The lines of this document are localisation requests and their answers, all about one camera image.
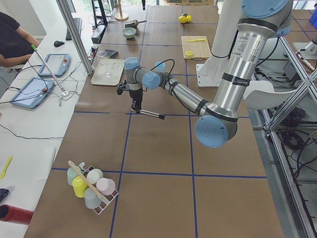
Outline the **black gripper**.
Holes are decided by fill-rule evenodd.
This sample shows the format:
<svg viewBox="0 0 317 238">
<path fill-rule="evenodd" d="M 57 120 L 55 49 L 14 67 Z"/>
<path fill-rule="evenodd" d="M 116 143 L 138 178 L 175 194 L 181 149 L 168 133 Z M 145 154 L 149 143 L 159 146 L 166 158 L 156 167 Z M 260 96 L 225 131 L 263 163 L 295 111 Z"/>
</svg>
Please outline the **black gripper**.
<svg viewBox="0 0 317 238">
<path fill-rule="evenodd" d="M 133 102 L 131 105 L 131 110 L 135 113 L 140 113 L 142 110 L 142 99 L 143 99 L 143 89 L 129 90 L 129 95 Z"/>
</svg>

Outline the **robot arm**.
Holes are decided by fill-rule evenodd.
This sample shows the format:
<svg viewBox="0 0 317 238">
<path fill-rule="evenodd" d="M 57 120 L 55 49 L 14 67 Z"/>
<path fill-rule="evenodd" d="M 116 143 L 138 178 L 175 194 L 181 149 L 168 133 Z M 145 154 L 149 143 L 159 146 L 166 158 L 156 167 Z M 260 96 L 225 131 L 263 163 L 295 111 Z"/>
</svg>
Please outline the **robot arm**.
<svg viewBox="0 0 317 238">
<path fill-rule="evenodd" d="M 141 112 L 143 87 L 161 87 L 200 116 L 195 133 L 201 144 L 216 148 L 230 140 L 237 131 L 237 108 L 267 40 L 289 32 L 292 2 L 244 0 L 239 8 L 242 15 L 237 22 L 237 39 L 213 102 L 203 99 L 167 72 L 141 67 L 139 59 L 132 57 L 124 62 L 132 110 Z"/>
</svg>

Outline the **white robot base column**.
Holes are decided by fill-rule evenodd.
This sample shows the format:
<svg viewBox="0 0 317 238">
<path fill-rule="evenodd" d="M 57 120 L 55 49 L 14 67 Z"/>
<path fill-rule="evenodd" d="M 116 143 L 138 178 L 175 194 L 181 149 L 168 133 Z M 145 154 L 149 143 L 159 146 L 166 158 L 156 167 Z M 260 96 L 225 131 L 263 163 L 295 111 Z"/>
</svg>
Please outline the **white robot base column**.
<svg viewBox="0 0 317 238">
<path fill-rule="evenodd" d="M 241 3 L 240 0 L 223 2 L 210 58 L 204 64 L 196 65 L 199 87 L 220 85 L 237 34 L 237 23 L 242 14 Z"/>
</svg>

